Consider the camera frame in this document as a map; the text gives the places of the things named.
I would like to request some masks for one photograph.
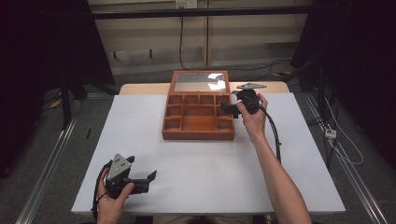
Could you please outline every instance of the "wire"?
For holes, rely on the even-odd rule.
[[[325,98],[325,101],[328,105],[328,107],[330,108],[330,104],[329,101]],[[354,162],[351,161],[349,158],[347,158],[346,156],[344,156],[343,154],[341,154],[341,152],[338,150],[338,148],[332,143],[332,141],[329,141],[330,145],[333,147],[333,149],[341,156],[341,158],[343,158],[345,161],[351,163],[351,164],[355,164],[355,165],[359,165],[362,164],[364,161],[363,155],[361,154],[361,151],[358,149],[358,147],[355,145],[355,143],[344,133],[344,131],[341,129],[340,125],[338,124],[334,113],[332,112],[332,109],[330,108],[330,113],[332,114],[332,118],[334,119],[335,125],[338,127],[338,129],[341,131],[341,133],[346,137],[347,140],[349,140],[349,142],[353,145],[353,147],[356,148],[356,150],[358,151],[358,153],[361,155],[361,161],[358,162]]]
[[[332,154],[333,153],[334,153],[334,148],[332,147],[332,149],[330,150],[330,155],[326,161],[326,166],[327,166],[328,170],[330,169],[330,162],[332,162]]]
[[[69,100],[69,103],[73,102],[75,100],[76,99],[71,99],[71,100]],[[55,109],[56,107],[58,107],[61,104],[61,101],[62,101],[62,99],[59,100],[59,104],[57,104],[57,105],[51,105],[50,107],[41,108],[41,111],[44,112],[44,111],[47,111],[47,110]]]
[[[349,4],[348,4],[347,9],[346,9],[346,15],[345,15],[345,17],[344,17],[343,24],[341,25],[340,35],[339,35],[338,38],[336,39],[338,43],[340,42],[341,37],[342,37],[342,35],[343,35],[343,32],[344,32],[344,30],[345,30],[345,27],[346,27],[346,24],[347,24],[347,17],[348,17],[348,15],[349,15],[349,12],[350,12],[350,9],[351,9],[351,7],[352,7],[352,4],[353,4],[353,0],[349,0]]]
[[[184,70],[189,70],[183,63],[183,61],[181,60],[181,48],[183,47],[183,27],[184,27],[184,19],[183,17],[180,17],[180,41],[178,43],[178,58],[180,61],[180,66],[184,69]]]
[[[320,123],[324,123],[324,122],[325,122],[325,120],[322,120],[322,119],[310,119],[310,120],[306,121],[306,125],[311,126],[314,124],[320,124]]]
[[[297,7],[297,0],[294,0],[294,6]],[[300,30],[300,26],[298,25],[297,14],[294,14],[294,19],[296,20],[296,26],[297,26],[298,34],[299,34],[299,36],[301,38],[301,30]]]
[[[330,109],[331,109],[331,106],[335,103],[335,90],[333,87],[329,87],[329,86],[327,86],[327,87],[325,86],[324,88],[325,88],[324,98],[329,99],[329,104],[330,104],[330,107],[326,106],[325,110],[323,111],[324,120],[327,121],[332,116],[330,113]],[[337,108],[337,110],[336,110],[335,119],[338,118],[338,106],[336,108]],[[331,125],[329,122],[329,125],[331,126],[332,129],[336,130],[335,124]]]
[[[55,98],[58,97],[58,95],[60,96],[61,95],[60,93],[61,93],[61,90],[56,91],[56,93],[53,96],[51,96],[47,101],[45,101],[43,103],[43,105],[45,105],[45,104],[49,103],[50,101],[54,100]]]
[[[108,194],[108,192],[102,194],[102,195],[98,198],[98,200],[96,200],[96,201],[99,203],[99,201],[100,201],[103,197],[105,197],[105,195],[107,195],[107,194]]]
[[[105,169],[106,169],[107,167],[110,167],[110,166],[111,166],[111,163],[112,163],[112,162],[113,162],[113,161],[109,161],[108,163],[106,163],[106,164],[103,166],[102,170],[99,172],[99,176],[96,178],[96,185],[95,185],[95,190],[93,191],[93,202],[92,202],[92,209],[91,209],[92,215],[93,215],[93,218],[95,219],[95,221],[97,221],[97,218],[98,218],[98,203],[99,203],[99,200],[100,200],[100,198],[102,198],[103,196],[105,196],[105,195],[102,195],[102,196],[99,198],[99,200],[96,200],[97,192],[98,192],[98,188],[99,188],[99,182],[100,182],[100,179],[101,179],[101,177],[102,177],[102,173],[105,171]]]
[[[291,60],[290,60],[290,59],[285,59],[285,60],[275,60],[275,61],[271,62],[269,65],[265,66],[265,68],[266,68],[266,67],[270,67],[270,69],[268,70],[268,72],[267,72],[267,74],[266,74],[265,76],[255,78],[255,79],[250,80],[250,81],[257,81],[257,80],[259,80],[259,79],[263,79],[263,78],[265,78],[265,77],[268,77],[268,76],[271,74],[272,67],[273,67],[274,65],[279,64],[279,63],[283,63],[283,62],[287,62],[287,61],[291,61]]]
[[[274,60],[270,64],[265,65],[265,66],[261,66],[261,67],[256,67],[256,68],[227,68],[227,70],[231,70],[231,71],[254,71],[254,70],[264,69],[264,68],[267,68],[267,67],[270,67],[270,69],[271,69],[271,67],[274,66],[274,65],[277,65],[277,64],[283,63],[283,62],[289,62],[289,61],[291,61],[291,59],[279,59],[279,60]]]

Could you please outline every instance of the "electrical cable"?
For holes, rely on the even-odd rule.
[[[290,59],[284,59],[284,60],[275,60],[275,61],[271,62],[269,65],[267,65],[267,66],[264,67],[264,68],[270,67],[270,69],[268,70],[268,72],[267,72],[266,75],[264,75],[263,77],[255,78],[255,79],[250,80],[250,81],[257,81],[257,80],[259,80],[259,79],[263,79],[263,78],[268,77],[268,76],[271,74],[272,67],[273,67],[274,65],[279,64],[279,63],[283,63],[283,62],[287,62],[287,61],[291,61],[291,60],[290,60]]]
[[[70,99],[69,100],[69,103],[71,103],[71,102],[73,102],[73,101],[75,101],[76,99]],[[51,110],[51,109],[54,109],[54,108],[56,108],[56,107],[58,107],[60,104],[58,104],[58,105],[52,105],[52,106],[50,106],[50,107],[45,107],[45,108],[41,108],[41,111],[42,112],[44,112],[44,111],[47,111],[47,110]]]
[[[306,125],[311,126],[314,124],[320,124],[320,123],[324,123],[324,122],[325,122],[325,120],[322,120],[322,119],[310,119],[310,120],[306,121]]]
[[[297,0],[294,0],[294,6],[297,7]],[[299,36],[301,38],[301,30],[300,30],[300,26],[298,25],[297,14],[294,14],[294,19],[296,20],[296,26],[297,26],[298,34],[299,34]]]
[[[183,29],[184,29],[184,18],[180,17],[180,40],[178,43],[178,58],[179,58],[179,62],[180,62],[180,66],[183,68],[183,70],[189,70],[183,63],[183,61],[181,60],[181,48],[183,47]]]
[[[343,32],[344,32],[344,30],[345,30],[345,27],[346,27],[346,24],[347,24],[347,17],[348,17],[348,15],[349,15],[349,12],[350,12],[350,9],[351,9],[351,7],[352,7],[352,4],[353,4],[353,0],[349,0],[349,5],[347,6],[347,9],[346,9],[346,14],[345,14],[345,17],[344,17],[344,22],[343,22],[343,24],[342,24],[342,26],[341,26],[340,35],[338,36],[338,38],[336,38],[336,41],[337,41],[338,43],[340,42],[341,36],[343,35]]]
[[[328,159],[326,160],[326,166],[327,166],[328,170],[330,169],[330,163],[332,162],[332,155],[333,154],[334,154],[334,148],[332,147],[331,150],[330,150],[330,154],[328,156]]]
[[[255,68],[227,68],[227,70],[231,70],[231,71],[254,71],[254,70],[264,69],[264,68],[267,68],[267,67],[270,67],[270,68],[271,68],[272,66],[277,65],[277,64],[279,64],[279,63],[289,62],[289,61],[291,61],[291,59],[278,59],[278,60],[272,61],[272,62],[271,62],[270,64],[268,64],[268,65],[261,66],[261,67],[255,67]]]
[[[56,91],[56,93],[53,96],[51,96],[47,101],[45,101],[43,103],[43,105],[45,105],[45,104],[49,103],[50,101],[54,100],[55,98],[57,98],[58,95],[61,95],[60,93],[61,93],[61,90]]]
[[[325,98],[325,101],[328,105],[328,107],[330,108],[330,104],[329,101]],[[361,154],[361,151],[358,149],[358,147],[355,145],[355,143],[344,133],[344,131],[341,129],[340,125],[338,124],[334,113],[332,112],[332,109],[330,108],[330,112],[332,114],[332,118],[334,119],[335,125],[338,127],[338,129],[341,131],[341,133],[346,137],[347,140],[349,140],[349,142],[353,145],[354,148],[356,148],[356,150],[358,151],[358,153],[361,155],[361,161],[355,162],[355,161],[351,161],[349,158],[347,158],[346,156],[344,156],[343,154],[341,154],[341,152],[338,150],[338,148],[332,143],[332,141],[329,141],[329,144],[332,146],[332,148],[341,156],[341,158],[343,158],[345,161],[351,163],[351,164],[355,164],[355,165],[359,165],[362,164],[364,161],[363,155]]]
[[[93,202],[92,202],[92,209],[91,209],[92,215],[93,215],[93,218],[95,219],[95,221],[97,221],[97,219],[98,219],[98,204],[99,204],[99,200],[103,196],[105,196],[105,194],[104,194],[101,197],[99,197],[98,200],[96,200],[96,196],[97,196],[98,188],[99,188],[100,178],[102,177],[102,173],[105,171],[105,169],[109,168],[111,166],[112,162],[113,161],[109,161],[106,165],[103,166],[102,170],[99,172],[99,176],[96,179],[96,185],[95,185],[95,190],[93,191]]]

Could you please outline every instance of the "black cable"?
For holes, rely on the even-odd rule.
[[[329,170],[329,165],[328,165],[328,161],[329,161],[329,153],[327,152],[327,144],[326,144],[326,135],[325,133],[323,133],[323,146],[324,146],[324,154],[325,154],[325,162],[326,162],[326,167],[327,170]]]
[[[47,101],[45,101],[45,102],[43,103],[43,105],[46,105],[46,104],[49,103],[50,101],[56,99],[56,98],[58,97],[58,95],[60,96],[60,94],[59,94],[60,92],[61,92],[61,90],[56,91],[56,93],[55,93],[52,97],[50,97]]]
[[[337,103],[335,102],[335,94],[336,94],[336,93],[335,93],[335,90],[334,90],[333,87],[329,87],[328,92],[329,92],[329,93],[327,93],[327,94],[325,95],[325,99],[329,99],[328,102],[329,102],[330,107],[326,106],[326,108],[328,108],[329,117],[332,115],[332,113],[330,112],[330,110],[332,109],[332,105],[335,105],[335,106],[336,106],[336,110],[335,110],[336,113],[335,113],[335,121],[334,121],[334,124],[331,125],[330,122],[329,122],[329,125],[330,125],[330,127],[331,127],[333,130],[337,130],[337,125],[335,124],[335,122],[338,120],[338,105],[337,105]]]
[[[181,60],[181,48],[183,47],[183,29],[184,29],[184,19],[183,17],[180,17],[180,41],[178,43],[178,58],[180,61],[180,66],[184,69],[184,70],[189,70],[186,66],[184,66],[184,63]]]
[[[69,100],[69,103],[71,103],[71,102],[73,102],[75,100],[76,99],[71,99],[71,100]],[[41,108],[41,111],[44,112],[44,111],[47,111],[47,110],[55,109],[56,107],[58,107],[58,105],[56,105],[54,107]]]
[[[107,195],[107,194],[108,194],[108,192],[102,194],[102,195],[98,198],[98,200],[96,200],[96,201],[99,203],[99,201],[100,201],[103,197],[105,197],[105,195]]]
[[[334,151],[335,151],[334,146],[335,146],[335,144],[336,144],[336,141],[337,141],[337,140],[334,139],[334,141],[333,141],[333,143],[332,143],[332,148],[331,148],[331,150],[330,150],[329,157],[328,157],[328,159],[326,160],[326,167],[327,167],[328,170],[330,170],[330,163],[332,162],[332,154],[334,154]]]
[[[311,126],[311,125],[315,125],[315,124],[320,124],[320,123],[324,123],[325,122],[325,120],[318,120],[318,119],[311,119],[311,120],[308,120],[307,122],[306,122],[306,125],[308,125],[308,126]]]
[[[106,168],[111,166],[112,162],[113,161],[109,161],[106,165],[103,166],[102,170],[99,173],[98,178],[96,179],[96,186],[95,186],[95,191],[93,193],[93,202],[92,202],[92,209],[91,209],[92,215],[93,215],[93,218],[95,219],[95,221],[97,221],[97,219],[98,219],[98,203],[99,203],[99,200],[100,200],[100,198],[105,196],[105,194],[104,194],[98,200],[96,200],[96,195],[98,193],[99,182],[100,182],[100,179],[102,177],[102,173],[105,171]]]
[[[256,67],[256,68],[227,68],[227,70],[230,70],[230,71],[254,71],[254,70],[264,69],[264,68],[267,68],[267,67],[271,68],[272,66],[274,66],[276,64],[283,63],[283,62],[289,62],[289,61],[291,61],[291,59],[279,59],[279,60],[274,60],[270,64],[265,65],[265,66],[261,66],[261,67]]]
[[[256,69],[251,69],[251,70],[258,70],[258,69],[263,69],[263,68],[270,67],[270,69],[268,70],[267,74],[265,74],[263,77],[258,77],[258,78],[255,78],[255,79],[253,79],[253,80],[250,80],[250,81],[257,81],[257,80],[259,80],[259,79],[263,79],[263,78],[268,77],[268,76],[271,74],[272,67],[273,67],[274,65],[279,64],[279,63],[283,63],[283,62],[287,62],[287,61],[291,61],[291,60],[290,60],[290,59],[275,60],[275,61],[271,62],[271,63],[270,63],[269,65],[267,65],[267,66],[260,67],[260,68],[256,68]]]
[[[294,0],[294,6],[297,7],[297,0]],[[296,26],[297,26],[298,34],[299,34],[299,36],[301,38],[301,30],[300,30],[300,26],[298,25],[297,14],[294,14],[294,19],[296,20]]]

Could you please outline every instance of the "white tabletop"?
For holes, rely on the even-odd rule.
[[[292,93],[267,93],[268,113],[279,135],[282,165],[311,213],[345,207]],[[149,193],[132,195],[124,211],[136,215],[262,214],[273,212],[256,151],[242,119],[233,141],[164,141],[166,95],[119,95],[114,99],[72,212],[90,214],[95,179],[120,153],[135,156],[130,178],[158,170]],[[274,147],[272,130],[267,138]]]

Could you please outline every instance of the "open wooden box lid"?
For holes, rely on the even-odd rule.
[[[233,116],[227,71],[175,71],[163,116],[165,140],[233,140]]]

